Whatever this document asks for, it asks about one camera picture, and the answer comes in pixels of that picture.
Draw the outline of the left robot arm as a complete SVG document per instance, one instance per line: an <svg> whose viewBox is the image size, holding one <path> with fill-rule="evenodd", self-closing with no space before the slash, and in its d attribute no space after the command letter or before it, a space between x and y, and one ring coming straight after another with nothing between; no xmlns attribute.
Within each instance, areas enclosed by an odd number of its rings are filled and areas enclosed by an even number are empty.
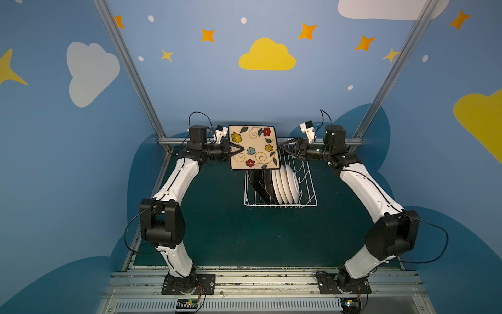
<svg viewBox="0 0 502 314"><path fill-rule="evenodd" d="M227 133L227 127L217 126L215 142L209 143L204 126L190 127L190 140L187 147L180 151L172 174L153 198L140 203L141 237L162 255L169 268L167 294L202 292L196 267L183 243L186 223L181 203L206 161L226 161L233 156Z"/></svg>

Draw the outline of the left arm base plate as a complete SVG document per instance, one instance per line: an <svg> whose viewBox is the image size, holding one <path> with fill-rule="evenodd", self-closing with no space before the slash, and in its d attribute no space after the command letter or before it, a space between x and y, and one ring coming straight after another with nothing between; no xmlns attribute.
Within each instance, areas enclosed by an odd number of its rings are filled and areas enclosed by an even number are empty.
<svg viewBox="0 0 502 314"><path fill-rule="evenodd" d="M196 277L175 277L166 275L161 294L162 295L213 295L216 287L214 274L197 274Z"/></svg>

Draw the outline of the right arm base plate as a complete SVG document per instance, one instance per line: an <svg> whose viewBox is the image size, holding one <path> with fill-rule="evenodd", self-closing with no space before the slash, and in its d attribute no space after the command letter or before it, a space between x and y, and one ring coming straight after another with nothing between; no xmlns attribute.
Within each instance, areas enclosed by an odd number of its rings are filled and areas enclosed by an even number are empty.
<svg viewBox="0 0 502 314"><path fill-rule="evenodd" d="M353 279L344 273L315 273L320 294L371 294L367 277Z"/></svg>

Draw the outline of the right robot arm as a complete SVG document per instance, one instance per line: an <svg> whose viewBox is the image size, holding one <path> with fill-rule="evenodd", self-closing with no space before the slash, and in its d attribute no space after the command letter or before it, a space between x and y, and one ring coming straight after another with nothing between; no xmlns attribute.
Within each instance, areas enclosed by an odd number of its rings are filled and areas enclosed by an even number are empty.
<svg viewBox="0 0 502 314"><path fill-rule="evenodd" d="M352 189L373 221L363 247L338 269L338 290L344 294L355 293L363 289L369 275L381 264L414 249L420 217L415 211L406 211L384 192L362 160L349 152L342 126L327 126L322 143L315 143L315 131L310 123L302 124L301 130L305 138L284 141L280 148L302 162L308 159L326 162Z"/></svg>

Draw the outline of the floral square plate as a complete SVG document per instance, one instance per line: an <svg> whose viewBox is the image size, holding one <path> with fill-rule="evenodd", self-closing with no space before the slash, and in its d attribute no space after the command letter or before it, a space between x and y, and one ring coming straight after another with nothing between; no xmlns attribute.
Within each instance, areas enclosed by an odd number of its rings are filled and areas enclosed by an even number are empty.
<svg viewBox="0 0 502 314"><path fill-rule="evenodd" d="M261 199L262 199L263 192L264 192L263 187L261 185L261 175L263 174L262 171L265 171L265 170L251 172L252 187Z"/></svg>
<svg viewBox="0 0 502 314"><path fill-rule="evenodd" d="M230 158L232 170L278 170L281 167L273 126L232 125L229 127L229 140L242 145L245 153L244 160ZM240 150L231 148L231 153L235 151Z"/></svg>

